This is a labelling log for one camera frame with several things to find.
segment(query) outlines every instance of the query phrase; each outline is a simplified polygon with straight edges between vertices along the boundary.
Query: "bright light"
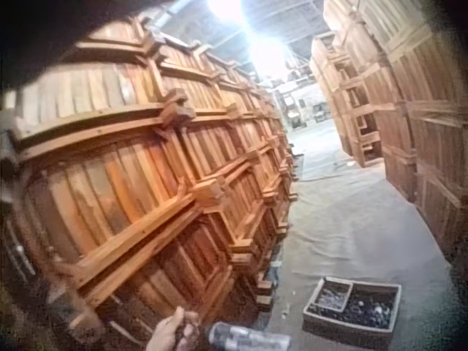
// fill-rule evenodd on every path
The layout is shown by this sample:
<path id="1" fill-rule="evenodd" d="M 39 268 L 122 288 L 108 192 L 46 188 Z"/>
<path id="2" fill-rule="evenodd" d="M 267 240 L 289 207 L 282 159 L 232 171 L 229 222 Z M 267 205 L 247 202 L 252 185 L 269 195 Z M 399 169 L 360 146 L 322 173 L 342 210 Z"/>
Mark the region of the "bright light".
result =
<path id="1" fill-rule="evenodd" d="M 221 20 L 243 23 L 241 0 L 208 0 L 210 10 Z"/>
<path id="2" fill-rule="evenodd" d="M 260 76 L 287 79 L 284 58 L 285 47 L 275 38 L 255 38 L 251 41 L 250 55 Z"/>

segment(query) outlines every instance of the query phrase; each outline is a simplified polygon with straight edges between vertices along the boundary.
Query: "ceiling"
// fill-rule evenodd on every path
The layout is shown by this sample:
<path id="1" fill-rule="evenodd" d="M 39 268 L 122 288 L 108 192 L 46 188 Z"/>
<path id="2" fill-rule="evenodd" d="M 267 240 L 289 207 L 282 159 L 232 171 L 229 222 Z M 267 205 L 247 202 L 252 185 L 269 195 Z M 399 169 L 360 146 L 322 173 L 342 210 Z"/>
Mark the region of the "ceiling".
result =
<path id="1" fill-rule="evenodd" d="M 254 33 L 280 39 L 302 62 L 310 58 L 313 36 L 329 31 L 322 17 L 323 0 L 241 0 L 241 6 Z M 208 43 L 222 59 L 253 68 L 242 27 L 218 19 L 207 0 L 178 0 L 150 12 L 150 17 L 164 33 L 188 43 Z"/>

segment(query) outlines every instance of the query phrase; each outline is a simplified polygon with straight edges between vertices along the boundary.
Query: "person's hand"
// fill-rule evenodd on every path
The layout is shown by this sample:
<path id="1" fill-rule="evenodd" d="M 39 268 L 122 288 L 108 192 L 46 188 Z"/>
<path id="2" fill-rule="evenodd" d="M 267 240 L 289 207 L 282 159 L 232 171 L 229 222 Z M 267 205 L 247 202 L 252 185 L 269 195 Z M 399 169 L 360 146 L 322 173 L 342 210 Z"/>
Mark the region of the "person's hand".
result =
<path id="1" fill-rule="evenodd" d="M 182 339 L 176 345 L 177 328 L 183 324 L 184 330 Z M 178 307 L 171 317 L 159 322 L 151 337 L 146 351 L 187 351 L 192 350 L 199 334 L 198 314 L 195 312 L 185 312 L 182 307 Z"/>

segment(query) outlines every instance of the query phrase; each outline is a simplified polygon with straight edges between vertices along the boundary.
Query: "warehouse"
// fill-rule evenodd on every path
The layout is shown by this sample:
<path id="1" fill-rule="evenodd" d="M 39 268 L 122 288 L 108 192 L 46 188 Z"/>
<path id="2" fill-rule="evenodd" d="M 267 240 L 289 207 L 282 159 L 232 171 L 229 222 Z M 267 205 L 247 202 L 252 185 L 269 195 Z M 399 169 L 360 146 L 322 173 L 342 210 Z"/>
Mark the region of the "warehouse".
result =
<path id="1" fill-rule="evenodd" d="M 61 33 L 60 6 L 5 59 L 2 344 L 209 350 L 216 322 L 280 350 L 462 343 L 468 90 L 443 8 L 123 1 Z M 166 349 L 178 306 L 196 317 Z"/>

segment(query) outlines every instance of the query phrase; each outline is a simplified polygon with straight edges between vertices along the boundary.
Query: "gray floor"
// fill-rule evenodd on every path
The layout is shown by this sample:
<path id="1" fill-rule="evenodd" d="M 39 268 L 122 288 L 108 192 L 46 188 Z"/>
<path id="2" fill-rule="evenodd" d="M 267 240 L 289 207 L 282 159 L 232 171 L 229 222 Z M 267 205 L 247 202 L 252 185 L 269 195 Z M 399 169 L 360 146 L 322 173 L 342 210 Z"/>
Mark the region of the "gray floor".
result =
<path id="1" fill-rule="evenodd" d="M 288 137 L 304 158 L 267 331 L 291 335 L 293 350 L 359 350 L 301 329 L 318 281 L 336 276 L 403 286 L 391 350 L 446 349 L 461 320 L 450 266 L 415 207 L 385 180 L 383 163 L 353 164 L 332 121 Z"/>

